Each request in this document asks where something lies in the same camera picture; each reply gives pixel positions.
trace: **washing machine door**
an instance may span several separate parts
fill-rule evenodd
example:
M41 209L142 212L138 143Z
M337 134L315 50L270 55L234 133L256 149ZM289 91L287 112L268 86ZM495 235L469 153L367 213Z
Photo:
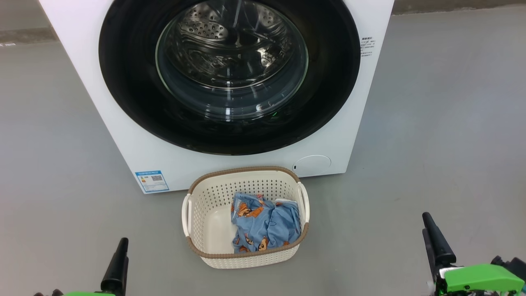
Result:
M343 106L360 63L342 0L116 0L100 67L120 107L174 145L272 151Z

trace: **round glass window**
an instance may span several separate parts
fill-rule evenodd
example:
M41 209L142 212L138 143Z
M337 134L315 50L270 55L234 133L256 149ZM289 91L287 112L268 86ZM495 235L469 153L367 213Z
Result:
M250 0L209 0L172 19L156 48L166 88L208 118L258 118L298 90L305 41L278 11Z

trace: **blue garment with bear print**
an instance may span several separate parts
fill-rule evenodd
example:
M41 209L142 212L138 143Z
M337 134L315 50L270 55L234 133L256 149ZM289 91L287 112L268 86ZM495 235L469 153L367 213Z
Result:
M236 193L231 209L237 226L232 243L235 253L256 252L295 242L301 231L298 204L277 199L274 205L262 195Z

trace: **front-loading washing machine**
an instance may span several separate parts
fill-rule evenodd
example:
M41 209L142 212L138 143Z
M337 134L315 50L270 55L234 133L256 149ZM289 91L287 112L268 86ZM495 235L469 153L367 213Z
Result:
M40 2L144 193L241 166L345 172L393 5Z

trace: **laundry basket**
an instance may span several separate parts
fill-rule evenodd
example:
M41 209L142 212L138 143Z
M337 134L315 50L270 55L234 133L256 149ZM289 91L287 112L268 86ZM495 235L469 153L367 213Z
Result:
M230 220L236 192L263 194L269 200L298 202L301 235L289 245L258 252L234 254L237 227ZM213 268L257 267L290 259L309 229L309 197L290 170L278 166L246 167L210 173L195 181L183 201L183 231L192 251Z

